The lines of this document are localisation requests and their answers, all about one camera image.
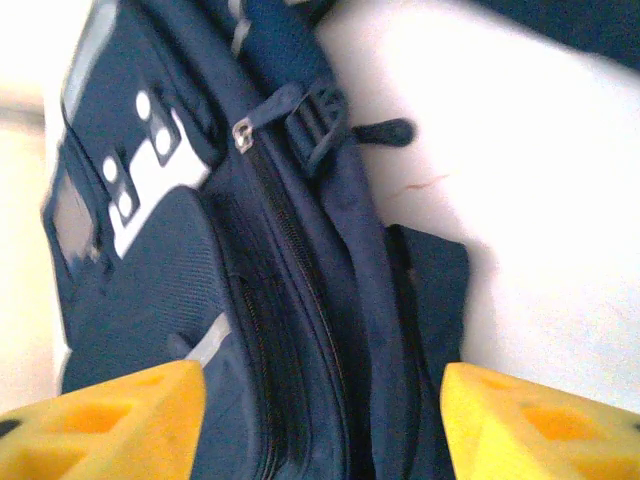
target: strap buckle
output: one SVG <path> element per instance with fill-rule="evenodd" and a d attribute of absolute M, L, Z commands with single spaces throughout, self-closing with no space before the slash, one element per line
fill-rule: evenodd
<path fill-rule="evenodd" d="M 315 177 L 348 131 L 344 94 L 333 82 L 316 82 L 286 118 L 285 128 L 306 177 Z"/>

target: navy blue backpack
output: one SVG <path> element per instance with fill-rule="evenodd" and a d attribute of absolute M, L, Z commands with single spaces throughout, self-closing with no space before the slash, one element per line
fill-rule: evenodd
<path fill-rule="evenodd" d="M 63 391 L 199 360 L 193 478 L 453 478 L 467 254 L 376 216 L 358 141 L 411 129 L 349 128 L 330 3 L 97 0 L 68 73 L 43 215 Z"/>

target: backpack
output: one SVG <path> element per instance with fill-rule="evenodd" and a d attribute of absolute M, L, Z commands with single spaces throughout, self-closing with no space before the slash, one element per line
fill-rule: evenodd
<path fill-rule="evenodd" d="M 319 11 L 95 2 L 43 213 L 63 391 L 196 359 L 192 478 L 453 478 L 438 392 L 466 250 L 381 225 L 358 139 L 410 134 L 349 128 Z"/>

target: zipper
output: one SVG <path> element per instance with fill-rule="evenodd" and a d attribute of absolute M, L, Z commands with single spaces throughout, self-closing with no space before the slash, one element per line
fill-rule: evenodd
<path fill-rule="evenodd" d="M 251 319 L 251 324 L 254 329 L 254 333 L 258 340 L 258 350 L 260 351 L 260 366 L 261 366 L 261 375 L 262 381 L 264 384 L 264 396 L 265 402 L 267 404 L 267 460 L 262 470 L 262 475 L 260 478 L 262 480 L 267 480 L 272 478 L 275 470 L 277 468 L 278 456 L 281 450 L 281 442 L 282 435 L 280 434 L 281 425 L 282 425 L 282 415 L 281 412 L 275 406 L 275 399 L 273 394 L 273 382 L 271 376 L 269 375 L 268 368 L 268 357 L 266 353 L 265 347 L 265 335 L 262 331 L 262 327 L 260 324 L 260 316 L 258 315 L 258 309 L 256 308 L 256 302 L 253 298 L 253 293 L 251 292 L 250 287 L 246 284 L 246 281 L 240 281 L 240 290 L 242 295 L 242 300 L 247 308 L 247 312 L 249 313 L 249 318 Z"/>
<path fill-rule="evenodd" d="M 277 226 L 286 239 L 289 251 L 292 253 L 296 265 L 302 273 L 305 285 L 313 299 L 316 312 L 329 341 L 333 362 L 338 373 L 338 380 L 344 394 L 345 412 L 342 413 L 344 414 L 344 421 L 347 424 L 347 430 L 344 432 L 345 437 L 347 437 L 345 438 L 346 443 L 350 435 L 347 414 L 348 406 L 346 406 L 346 382 L 338 356 L 338 349 L 333 340 L 329 315 L 324 306 L 323 295 L 319 287 L 320 280 L 315 272 L 313 256 L 293 204 L 282 186 L 280 176 L 271 164 L 271 159 L 268 154 L 263 153 L 264 147 L 261 145 L 258 137 L 254 135 L 256 130 L 293 111 L 302 100 L 302 97 L 303 95 L 299 88 L 293 84 L 281 87 L 272 97 L 269 97 L 269 99 L 252 110 L 245 118 L 237 122 L 233 127 L 232 135 L 237 150 L 253 167 L 260 182 L 260 187 L 267 199 L 267 203 L 275 214 Z"/>

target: metal zipper pull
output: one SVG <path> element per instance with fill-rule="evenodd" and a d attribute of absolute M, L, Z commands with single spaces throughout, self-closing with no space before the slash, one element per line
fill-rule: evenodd
<path fill-rule="evenodd" d="M 299 85 L 288 83 L 236 123 L 231 133 L 238 151 L 245 153 L 249 150 L 253 146 L 253 131 L 291 113 L 303 96 Z"/>

